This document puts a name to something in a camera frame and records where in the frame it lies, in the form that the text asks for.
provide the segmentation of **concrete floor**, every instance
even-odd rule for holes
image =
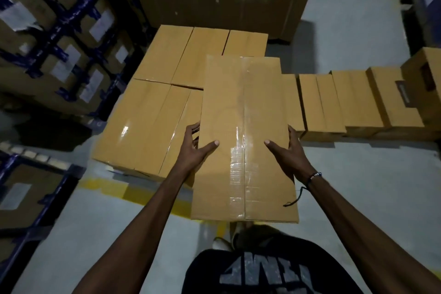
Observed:
[[[269,45],[267,56],[280,57],[284,73],[400,65],[409,51],[399,0],[309,0],[291,46]],[[89,159],[98,137],[70,153],[39,151],[88,165],[87,177],[113,178],[104,165]],[[441,270],[441,162],[434,144],[348,140],[304,146],[312,164],[356,208],[429,269]],[[136,178],[126,181],[155,188]],[[191,193],[181,197],[191,199]],[[76,189],[14,293],[70,293],[140,209],[99,191]],[[273,225],[326,249],[370,293],[308,193],[299,202],[299,213],[300,224]],[[180,293],[188,265],[210,246],[215,230],[211,224],[171,215],[141,292]]]

